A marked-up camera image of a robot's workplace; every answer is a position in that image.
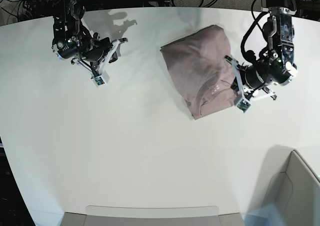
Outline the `blue translucent bag corner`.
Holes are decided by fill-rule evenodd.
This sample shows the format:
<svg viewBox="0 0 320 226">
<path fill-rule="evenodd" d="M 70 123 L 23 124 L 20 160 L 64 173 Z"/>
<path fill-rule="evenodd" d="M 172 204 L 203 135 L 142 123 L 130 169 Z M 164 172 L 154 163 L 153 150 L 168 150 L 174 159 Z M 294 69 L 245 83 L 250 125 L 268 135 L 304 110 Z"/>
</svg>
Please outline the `blue translucent bag corner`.
<svg viewBox="0 0 320 226">
<path fill-rule="evenodd" d="M 281 212 L 275 204 L 267 204 L 244 216 L 245 226 L 283 226 L 286 225 Z"/>
</svg>

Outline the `grey cardboard box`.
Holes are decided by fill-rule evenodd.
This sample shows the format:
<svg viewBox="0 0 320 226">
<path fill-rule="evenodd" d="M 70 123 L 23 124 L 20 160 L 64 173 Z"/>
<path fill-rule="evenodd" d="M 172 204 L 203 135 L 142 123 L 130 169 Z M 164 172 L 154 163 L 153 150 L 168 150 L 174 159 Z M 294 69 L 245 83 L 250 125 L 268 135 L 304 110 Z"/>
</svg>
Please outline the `grey cardboard box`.
<svg viewBox="0 0 320 226">
<path fill-rule="evenodd" d="M 320 224 L 320 178 L 292 151 L 284 172 L 272 177 L 262 206 L 275 204 L 286 225 Z"/>
<path fill-rule="evenodd" d="M 133 208 L 88 205 L 65 212 L 61 225 L 244 225 L 240 213 L 219 214 L 217 206 Z"/>
</svg>

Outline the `grey cardboard box bottom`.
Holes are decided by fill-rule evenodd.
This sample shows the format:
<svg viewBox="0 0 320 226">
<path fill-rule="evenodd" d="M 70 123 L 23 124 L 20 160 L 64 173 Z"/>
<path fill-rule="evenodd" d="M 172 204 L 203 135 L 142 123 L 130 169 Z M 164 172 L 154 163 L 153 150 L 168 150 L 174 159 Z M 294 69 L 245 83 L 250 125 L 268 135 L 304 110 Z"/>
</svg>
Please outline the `grey cardboard box bottom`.
<svg viewBox="0 0 320 226">
<path fill-rule="evenodd" d="M 133 208 L 88 205 L 65 212 L 61 225 L 244 225 L 240 213 L 219 214 L 217 206 Z"/>
</svg>

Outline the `grey cardboard box right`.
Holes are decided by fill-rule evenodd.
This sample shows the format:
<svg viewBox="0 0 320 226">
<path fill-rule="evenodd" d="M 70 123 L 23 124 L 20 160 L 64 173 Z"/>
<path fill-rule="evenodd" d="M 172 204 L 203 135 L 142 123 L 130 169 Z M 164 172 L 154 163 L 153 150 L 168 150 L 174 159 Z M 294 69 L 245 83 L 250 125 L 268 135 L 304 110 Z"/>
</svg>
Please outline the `grey cardboard box right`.
<svg viewBox="0 0 320 226">
<path fill-rule="evenodd" d="M 284 172 L 272 177 L 262 206 L 275 204 L 286 225 L 320 224 L 320 178 L 292 151 Z"/>
</svg>

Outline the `pink T-shirt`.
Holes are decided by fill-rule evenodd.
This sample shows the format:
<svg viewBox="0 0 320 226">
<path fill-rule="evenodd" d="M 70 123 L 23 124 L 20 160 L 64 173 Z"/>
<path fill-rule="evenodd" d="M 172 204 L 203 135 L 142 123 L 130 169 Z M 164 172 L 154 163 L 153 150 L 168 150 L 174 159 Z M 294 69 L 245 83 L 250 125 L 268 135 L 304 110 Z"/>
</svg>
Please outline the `pink T-shirt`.
<svg viewBox="0 0 320 226">
<path fill-rule="evenodd" d="M 172 82 L 197 120 L 234 106 L 235 74 L 225 59 L 231 46 L 223 28 L 211 25 L 161 47 Z"/>
</svg>

